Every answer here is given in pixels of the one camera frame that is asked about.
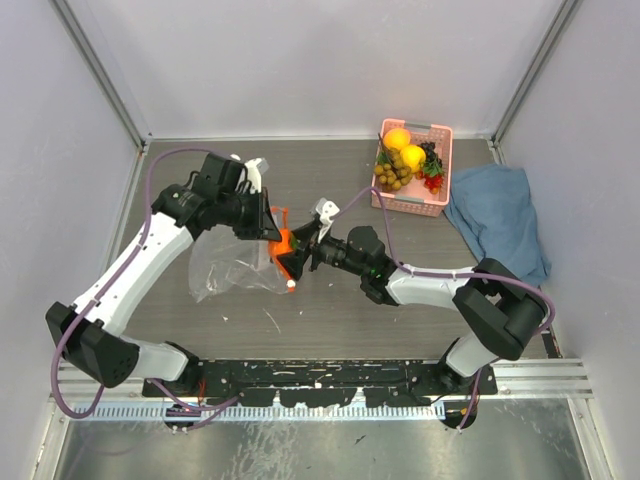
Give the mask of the orange tangerine with leaf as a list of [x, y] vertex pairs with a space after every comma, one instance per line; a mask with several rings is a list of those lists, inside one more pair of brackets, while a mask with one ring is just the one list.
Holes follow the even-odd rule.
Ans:
[[270, 240], [268, 242], [268, 253], [273, 260], [281, 255], [292, 253], [297, 244], [297, 240], [289, 228], [281, 228], [279, 233], [281, 236], [279, 241]]

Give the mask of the clear zip bag orange zipper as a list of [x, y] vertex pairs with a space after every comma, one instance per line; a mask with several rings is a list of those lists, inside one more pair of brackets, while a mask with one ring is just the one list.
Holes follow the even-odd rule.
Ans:
[[[276, 225], [288, 228], [288, 210], [274, 207]], [[189, 260], [188, 284], [200, 302], [233, 287], [265, 289], [276, 294], [292, 293], [297, 282], [268, 253], [265, 240], [240, 240], [233, 230], [216, 226], [196, 240]]]

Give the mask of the orange fruit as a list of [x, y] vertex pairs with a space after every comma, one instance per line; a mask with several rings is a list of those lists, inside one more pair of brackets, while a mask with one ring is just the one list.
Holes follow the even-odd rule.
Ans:
[[392, 128], [382, 137], [386, 149], [401, 151], [411, 144], [411, 133], [405, 128]]

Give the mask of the yellow lemon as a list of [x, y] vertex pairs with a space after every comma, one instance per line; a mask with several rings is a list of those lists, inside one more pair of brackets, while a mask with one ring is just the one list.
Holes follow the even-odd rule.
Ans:
[[416, 173], [426, 161], [426, 152], [419, 145], [409, 144], [400, 150], [400, 158], [405, 168]]

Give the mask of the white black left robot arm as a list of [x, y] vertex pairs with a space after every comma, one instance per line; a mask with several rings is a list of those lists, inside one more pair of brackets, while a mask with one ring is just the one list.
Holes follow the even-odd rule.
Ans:
[[186, 350], [169, 342], [127, 338], [127, 324], [167, 267], [204, 232], [232, 229], [240, 240], [278, 241], [262, 185], [268, 164], [206, 155], [186, 184], [172, 184], [149, 203], [144, 224], [103, 276], [71, 304], [54, 303], [45, 321], [62, 358], [113, 388], [130, 377], [157, 378], [178, 396], [194, 393], [199, 370]]

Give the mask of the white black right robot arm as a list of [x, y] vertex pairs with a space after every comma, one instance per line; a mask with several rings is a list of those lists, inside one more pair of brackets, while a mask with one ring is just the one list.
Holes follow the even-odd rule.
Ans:
[[550, 312], [534, 290], [494, 259], [474, 268], [427, 271], [396, 263], [370, 226], [357, 226], [341, 240], [313, 220], [281, 235], [281, 242], [270, 244], [269, 254], [290, 283], [326, 264], [356, 275], [361, 290], [376, 304], [457, 311], [470, 331], [453, 341], [429, 380], [452, 394], [465, 391], [491, 362], [519, 359]]

